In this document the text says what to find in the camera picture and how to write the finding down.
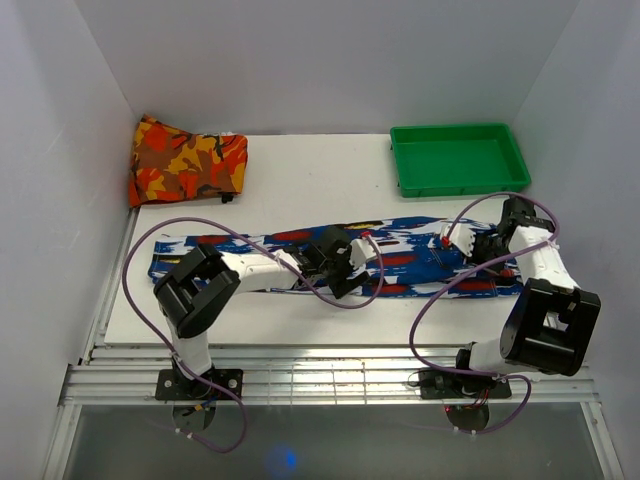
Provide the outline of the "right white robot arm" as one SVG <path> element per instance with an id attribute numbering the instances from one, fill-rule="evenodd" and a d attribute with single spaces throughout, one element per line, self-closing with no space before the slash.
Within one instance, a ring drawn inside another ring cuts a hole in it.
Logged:
<path id="1" fill-rule="evenodd" d="M 600 313 L 597 294 L 582 289 L 566 269 L 555 242 L 557 228 L 536 213 L 530 200 L 511 196 L 503 202 L 494 229 L 474 233 L 453 224 L 442 230 L 442 242 L 456 247 L 474 265 L 498 272 L 508 254 L 515 258 L 521 292 L 500 335 L 461 349 L 451 382 L 464 397 L 474 397 L 488 384 L 487 372 L 516 374 L 538 371 L 575 375 L 583 363 Z"/>

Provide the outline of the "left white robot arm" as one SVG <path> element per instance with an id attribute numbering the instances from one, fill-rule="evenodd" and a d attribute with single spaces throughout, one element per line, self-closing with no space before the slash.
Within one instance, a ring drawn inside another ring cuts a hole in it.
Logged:
<path id="1" fill-rule="evenodd" d="M 210 392 L 213 363 L 207 331 L 233 296 L 321 284 L 340 299 L 370 279 L 362 268 L 378 258 L 374 241 L 352 239 L 338 227 L 303 247 L 273 252 L 258 247 L 238 254 L 208 243 L 195 246 L 154 287 L 171 334 L 178 388 L 194 400 Z"/>

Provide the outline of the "blue white patterned trousers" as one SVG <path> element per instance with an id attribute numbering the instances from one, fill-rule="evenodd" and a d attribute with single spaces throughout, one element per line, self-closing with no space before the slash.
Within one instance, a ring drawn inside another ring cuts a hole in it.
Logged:
<path id="1" fill-rule="evenodd" d="M 357 296 L 371 296 L 384 277 L 381 295 L 386 298 L 430 297 L 456 275 L 468 271 L 472 265 L 455 248 L 441 244 L 440 234 L 449 222 L 428 216 L 398 217 L 384 220 L 340 224 L 351 239 L 369 233 L 382 253 L 384 267 L 376 260 L 364 268 L 370 280 L 355 289 Z M 190 250 L 200 243 L 212 244 L 221 252 L 246 254 L 255 248 L 229 234 L 183 235 L 159 237 L 154 244 L 147 274 L 157 282 Z M 447 298 L 494 298 L 517 295 L 522 280 L 514 260 L 498 266 L 494 273 L 481 271 L 451 288 Z"/>

